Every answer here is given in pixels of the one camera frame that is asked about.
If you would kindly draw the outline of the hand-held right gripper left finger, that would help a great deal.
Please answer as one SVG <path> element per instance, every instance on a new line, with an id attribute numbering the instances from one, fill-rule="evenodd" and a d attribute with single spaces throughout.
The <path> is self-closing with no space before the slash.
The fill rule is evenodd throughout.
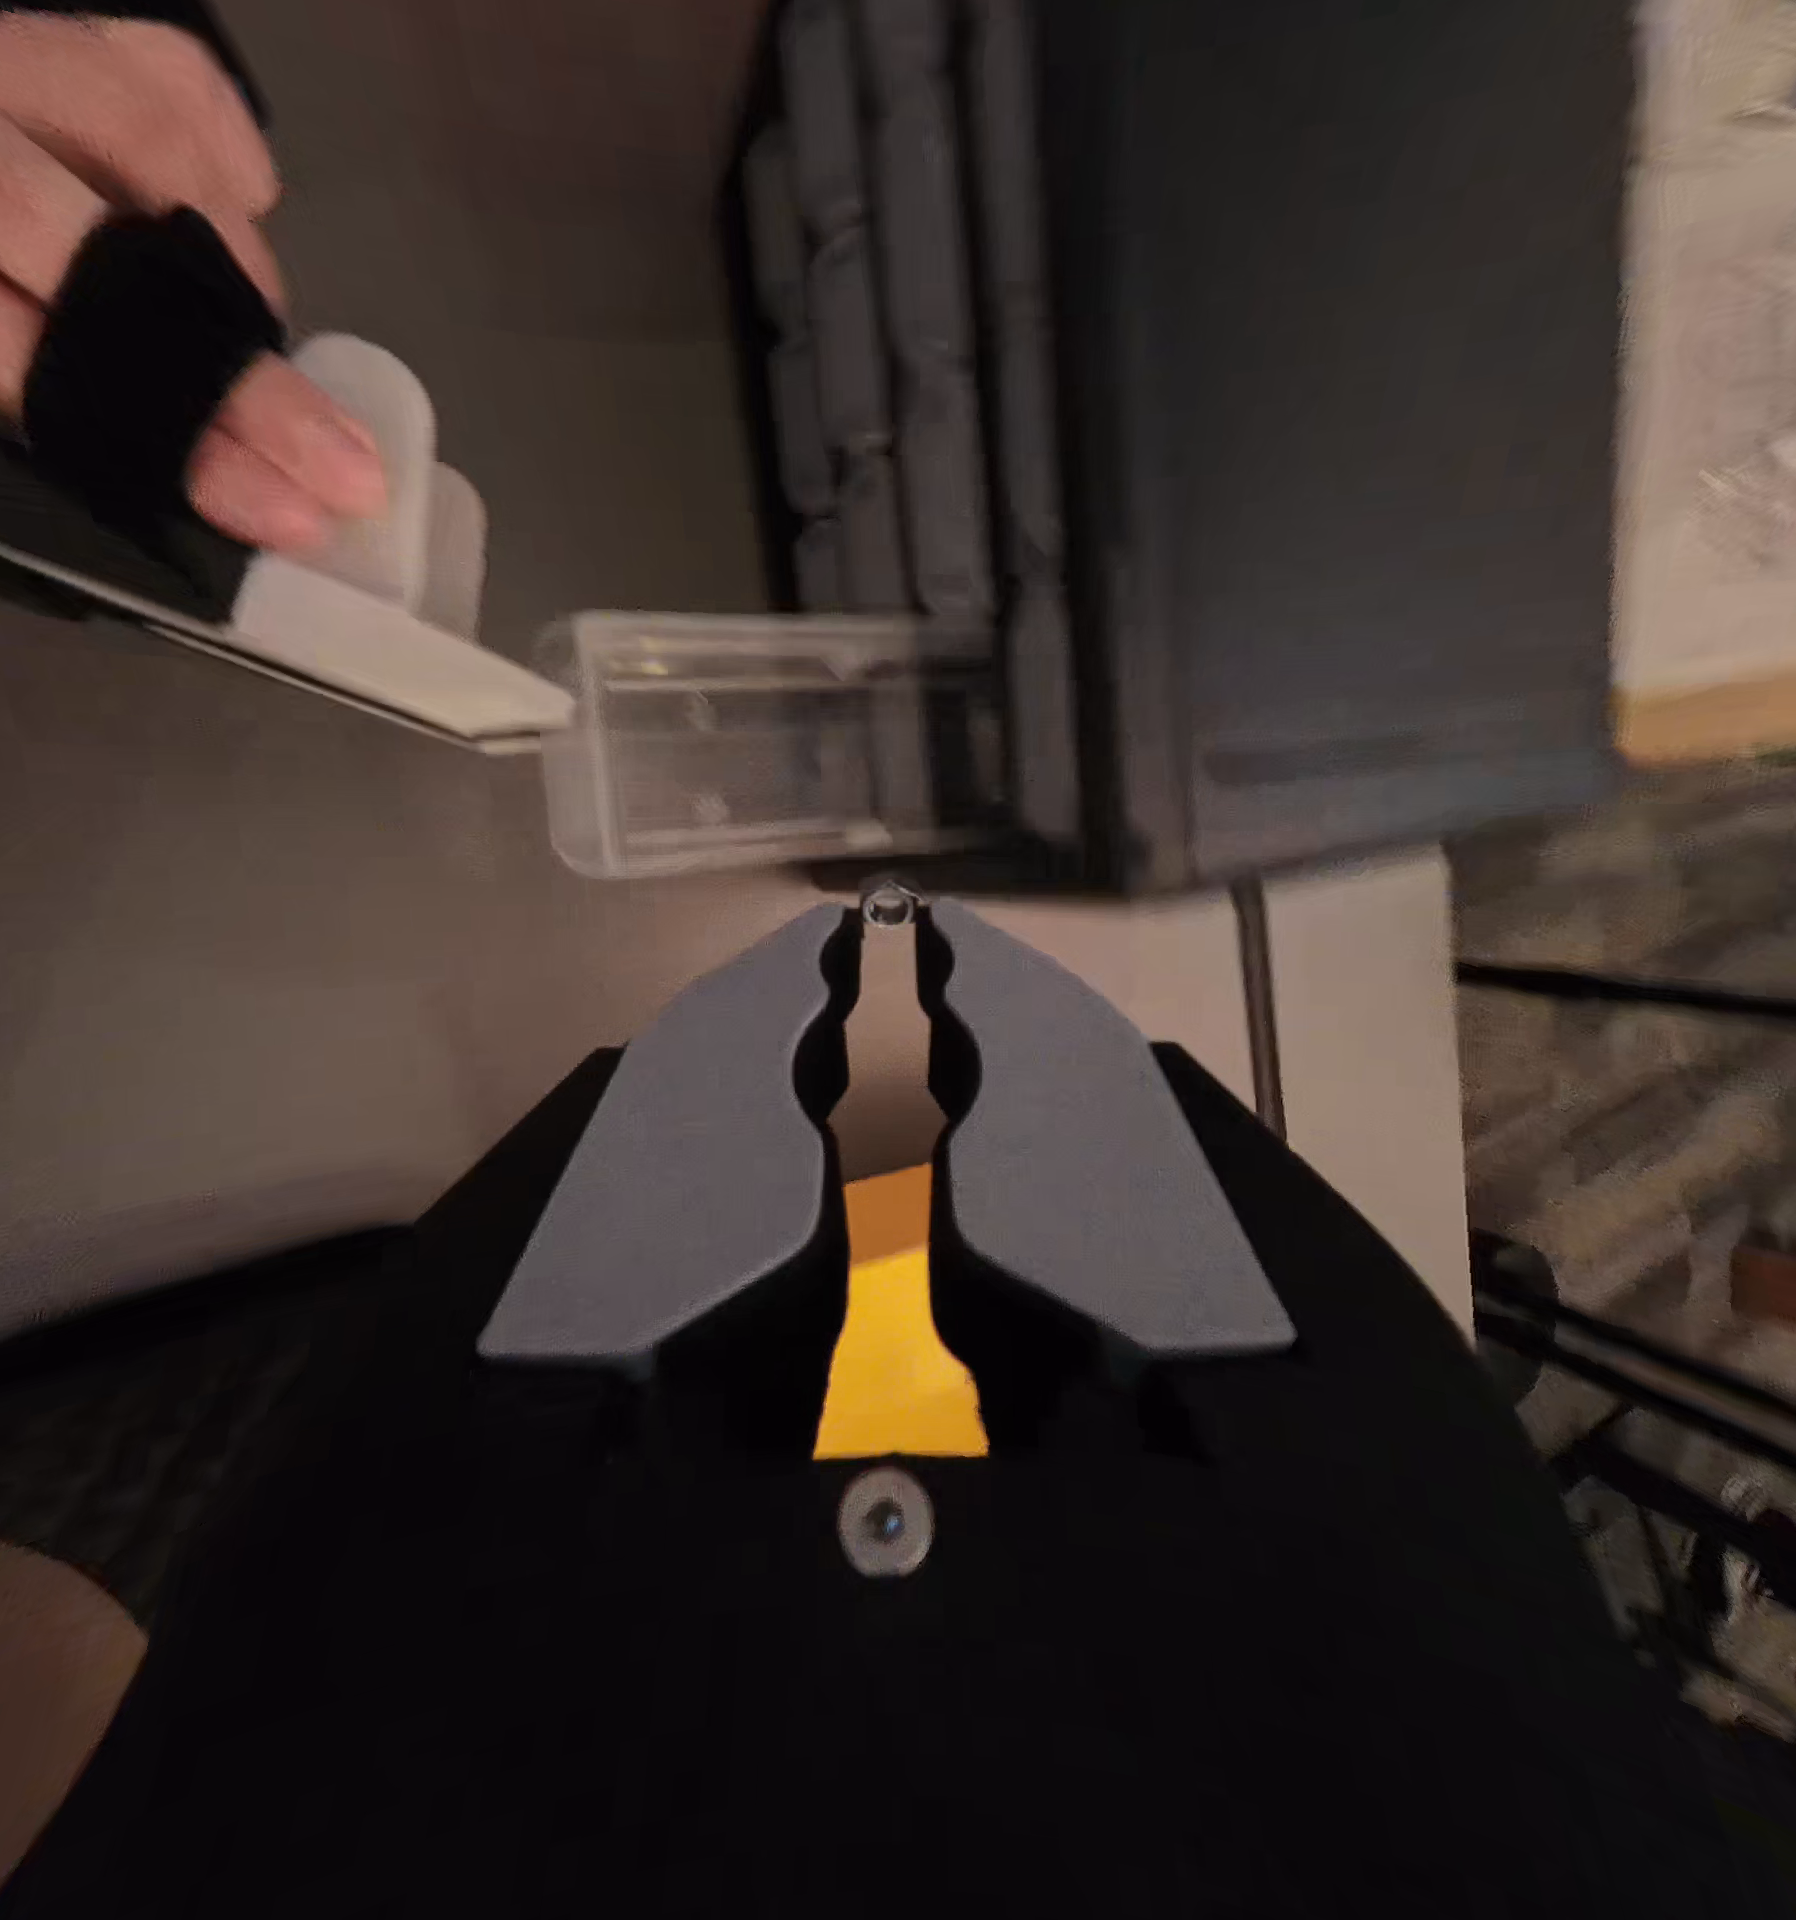
<path id="1" fill-rule="evenodd" d="M 624 1046 L 479 1357 L 644 1363 L 813 1246 L 855 1005 L 856 921 L 837 906 L 673 995 Z"/>

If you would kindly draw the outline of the person's left hand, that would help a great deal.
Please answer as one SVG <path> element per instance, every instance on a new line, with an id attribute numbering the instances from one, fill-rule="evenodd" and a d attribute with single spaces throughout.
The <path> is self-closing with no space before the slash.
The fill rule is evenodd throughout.
<path id="1" fill-rule="evenodd" d="M 265 221 L 280 200 L 266 134 L 231 69 L 181 22 L 0 9 L 0 423 L 86 238 L 119 213 L 205 217 L 277 317 L 287 289 Z M 188 468 L 190 502 L 274 550 L 381 516 L 366 427 L 287 360 L 232 382 Z"/>

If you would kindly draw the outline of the black drawer cabinet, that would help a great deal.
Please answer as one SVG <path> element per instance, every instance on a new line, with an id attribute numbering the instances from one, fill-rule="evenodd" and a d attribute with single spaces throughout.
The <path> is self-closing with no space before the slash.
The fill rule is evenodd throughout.
<path id="1" fill-rule="evenodd" d="M 1033 3 L 1083 850 L 1171 900 L 1600 796 L 1634 3 Z"/>

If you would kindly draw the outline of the clear plastic drawer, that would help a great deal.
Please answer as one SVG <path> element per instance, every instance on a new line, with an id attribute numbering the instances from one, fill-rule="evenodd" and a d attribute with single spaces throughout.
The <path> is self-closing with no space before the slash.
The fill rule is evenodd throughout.
<path id="1" fill-rule="evenodd" d="M 558 858 L 597 881 L 896 861 L 1011 826 L 991 635 L 916 612 L 567 612 L 532 665 Z"/>

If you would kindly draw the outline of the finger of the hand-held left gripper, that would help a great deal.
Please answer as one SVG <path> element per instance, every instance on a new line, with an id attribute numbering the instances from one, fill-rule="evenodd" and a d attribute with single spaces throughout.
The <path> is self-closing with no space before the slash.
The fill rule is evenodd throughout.
<path id="1" fill-rule="evenodd" d="M 479 752 L 532 750 L 574 695 L 382 597 L 274 555 L 247 563 L 225 648 L 280 682 Z"/>
<path id="2" fill-rule="evenodd" d="M 487 576 L 487 508 L 456 468 L 431 465 L 424 568 L 414 610 L 424 624 L 479 643 Z"/>

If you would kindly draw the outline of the printed instruction sheet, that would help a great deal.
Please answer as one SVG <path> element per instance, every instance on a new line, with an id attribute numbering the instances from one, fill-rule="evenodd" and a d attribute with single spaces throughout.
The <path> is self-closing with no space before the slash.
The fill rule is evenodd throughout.
<path id="1" fill-rule="evenodd" d="M 1796 1 L 1638 3 L 1614 676 L 1796 670 Z"/>

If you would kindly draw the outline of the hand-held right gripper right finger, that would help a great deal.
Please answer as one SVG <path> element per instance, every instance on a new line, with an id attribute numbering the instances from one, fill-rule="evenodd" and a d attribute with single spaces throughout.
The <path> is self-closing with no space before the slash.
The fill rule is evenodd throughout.
<path id="1" fill-rule="evenodd" d="M 1004 1279 L 1145 1357 L 1273 1357 L 1295 1323 L 1112 1001 L 968 906 L 923 919 L 940 1192 Z"/>

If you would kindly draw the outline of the yellow plastic bin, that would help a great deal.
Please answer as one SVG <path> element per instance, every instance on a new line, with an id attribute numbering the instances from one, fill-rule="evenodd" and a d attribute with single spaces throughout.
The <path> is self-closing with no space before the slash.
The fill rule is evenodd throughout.
<path id="1" fill-rule="evenodd" d="M 988 1454 L 977 1385 L 933 1323 L 932 1196 L 927 1164 L 845 1186 L 847 1315 L 816 1461 Z"/>

